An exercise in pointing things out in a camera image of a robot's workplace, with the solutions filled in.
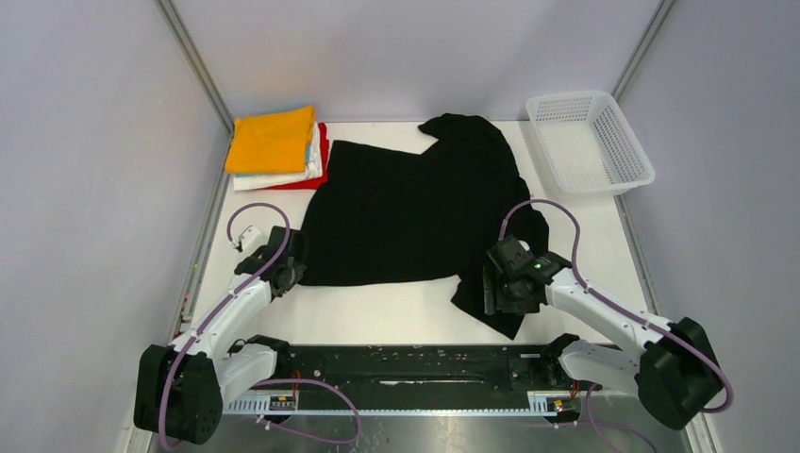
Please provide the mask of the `black t shirt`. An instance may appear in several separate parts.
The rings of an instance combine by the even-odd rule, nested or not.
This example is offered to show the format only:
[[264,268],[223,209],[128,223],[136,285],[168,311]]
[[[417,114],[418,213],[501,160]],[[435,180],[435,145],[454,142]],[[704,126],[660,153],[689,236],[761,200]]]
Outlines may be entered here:
[[445,113],[420,125],[420,155],[336,141],[328,179],[308,203],[305,286],[352,287],[458,277],[453,304],[507,338],[523,319],[488,315],[482,271],[500,234],[536,254],[549,226],[503,133],[479,116]]

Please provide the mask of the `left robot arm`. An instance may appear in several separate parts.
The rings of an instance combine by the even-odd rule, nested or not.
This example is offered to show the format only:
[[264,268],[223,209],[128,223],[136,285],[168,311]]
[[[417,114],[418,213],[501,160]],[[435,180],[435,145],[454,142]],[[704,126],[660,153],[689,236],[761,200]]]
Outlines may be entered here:
[[275,226],[264,235],[248,227],[238,238],[242,260],[219,300],[197,327],[168,345],[142,353],[134,402],[136,428],[202,445],[219,426],[224,408],[264,381],[272,388],[292,378],[288,343],[255,335],[240,345],[244,328],[302,278],[308,235]]

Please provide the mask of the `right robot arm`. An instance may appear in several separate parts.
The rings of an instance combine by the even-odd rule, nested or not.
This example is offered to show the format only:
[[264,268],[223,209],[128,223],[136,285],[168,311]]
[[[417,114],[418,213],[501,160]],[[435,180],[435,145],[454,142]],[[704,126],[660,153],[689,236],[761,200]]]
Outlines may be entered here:
[[611,301],[562,256],[541,256],[515,237],[496,243],[483,269],[488,315],[527,314],[551,307],[581,320],[612,342],[592,344],[563,334],[542,352],[542,379],[563,389],[574,380],[636,397],[663,426],[681,430],[725,385],[704,329],[633,311]]

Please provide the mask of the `folded red t shirt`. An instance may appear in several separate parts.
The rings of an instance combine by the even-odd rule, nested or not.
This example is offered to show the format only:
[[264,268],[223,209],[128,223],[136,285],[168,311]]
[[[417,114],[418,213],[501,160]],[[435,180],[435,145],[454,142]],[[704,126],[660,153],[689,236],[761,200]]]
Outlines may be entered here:
[[267,190],[316,190],[327,182],[327,164],[330,153],[330,140],[327,137],[327,125],[317,123],[319,136],[315,160],[307,164],[307,174],[304,179],[290,183],[272,185]]

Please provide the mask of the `folded white t shirt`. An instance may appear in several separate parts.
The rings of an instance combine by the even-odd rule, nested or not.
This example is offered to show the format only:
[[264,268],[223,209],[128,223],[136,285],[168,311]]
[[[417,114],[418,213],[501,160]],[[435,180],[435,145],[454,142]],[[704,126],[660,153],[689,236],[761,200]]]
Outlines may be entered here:
[[257,174],[257,175],[234,175],[233,189],[235,192],[251,191],[256,189],[267,189],[272,185],[280,185],[293,181],[302,180],[307,174],[306,169],[300,173],[288,174]]

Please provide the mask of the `right controller box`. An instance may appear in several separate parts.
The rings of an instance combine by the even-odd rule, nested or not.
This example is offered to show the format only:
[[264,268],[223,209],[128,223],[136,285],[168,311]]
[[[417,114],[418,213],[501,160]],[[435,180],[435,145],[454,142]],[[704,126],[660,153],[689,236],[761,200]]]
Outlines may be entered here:
[[575,407],[574,402],[572,398],[548,397],[547,409],[556,414],[572,411]]

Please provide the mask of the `folded orange t shirt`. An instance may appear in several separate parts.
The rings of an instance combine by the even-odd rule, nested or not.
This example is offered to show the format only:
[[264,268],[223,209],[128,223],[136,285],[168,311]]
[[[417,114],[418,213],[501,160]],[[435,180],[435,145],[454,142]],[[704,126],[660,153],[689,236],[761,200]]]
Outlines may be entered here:
[[315,123],[313,106],[236,119],[225,169],[234,175],[304,172]]

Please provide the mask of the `white plastic basket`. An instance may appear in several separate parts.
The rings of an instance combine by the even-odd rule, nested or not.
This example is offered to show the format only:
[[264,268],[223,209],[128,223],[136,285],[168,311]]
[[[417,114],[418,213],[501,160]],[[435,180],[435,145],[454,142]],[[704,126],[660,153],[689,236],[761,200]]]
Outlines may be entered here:
[[649,158],[609,93],[537,95],[525,110],[559,193],[614,196],[654,182]]

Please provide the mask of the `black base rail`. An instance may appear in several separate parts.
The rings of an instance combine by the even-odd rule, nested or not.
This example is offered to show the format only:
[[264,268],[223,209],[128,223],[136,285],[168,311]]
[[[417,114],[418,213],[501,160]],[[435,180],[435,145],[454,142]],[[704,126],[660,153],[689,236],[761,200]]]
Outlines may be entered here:
[[436,394],[553,393],[568,398],[575,384],[539,344],[512,345],[293,345],[289,368],[269,378],[265,391],[325,391],[347,406],[354,393],[399,388]]

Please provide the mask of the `left aluminium frame post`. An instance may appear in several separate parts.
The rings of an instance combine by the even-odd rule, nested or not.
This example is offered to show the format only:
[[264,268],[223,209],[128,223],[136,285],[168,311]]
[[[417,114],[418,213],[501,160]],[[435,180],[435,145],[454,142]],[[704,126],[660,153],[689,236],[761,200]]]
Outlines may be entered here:
[[190,69],[197,78],[201,89],[209,100],[212,109],[227,133],[232,134],[234,131],[234,117],[225,104],[225,100],[196,46],[191,32],[185,25],[177,5],[172,0],[156,0],[155,4],[187,60]]

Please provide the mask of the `aluminium frame post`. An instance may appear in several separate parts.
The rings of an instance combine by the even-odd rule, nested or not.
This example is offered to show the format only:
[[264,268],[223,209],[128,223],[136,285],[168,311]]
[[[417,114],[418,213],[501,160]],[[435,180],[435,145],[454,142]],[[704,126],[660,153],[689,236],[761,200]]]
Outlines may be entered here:
[[660,30],[672,12],[676,0],[660,0],[651,18],[642,32],[637,44],[635,45],[630,57],[625,63],[623,71],[620,73],[612,91],[611,96],[620,102],[634,79],[640,66],[642,65],[650,47],[655,42]]
[[234,131],[234,117],[225,104],[225,100],[196,46],[191,32],[185,25],[177,5],[172,0],[156,0],[155,4],[187,60],[190,69],[197,78],[201,89],[209,100],[212,109],[227,133],[232,134]]

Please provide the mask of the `right aluminium frame post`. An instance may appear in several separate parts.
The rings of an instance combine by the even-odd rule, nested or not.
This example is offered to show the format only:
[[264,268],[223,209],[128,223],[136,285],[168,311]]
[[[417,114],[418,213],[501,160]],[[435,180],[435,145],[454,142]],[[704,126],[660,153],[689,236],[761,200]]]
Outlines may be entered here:
[[635,45],[630,57],[625,63],[623,71],[620,73],[612,91],[611,96],[620,102],[634,79],[640,66],[642,65],[650,47],[655,42],[660,30],[672,12],[676,0],[660,0],[651,18],[642,32],[637,44]]

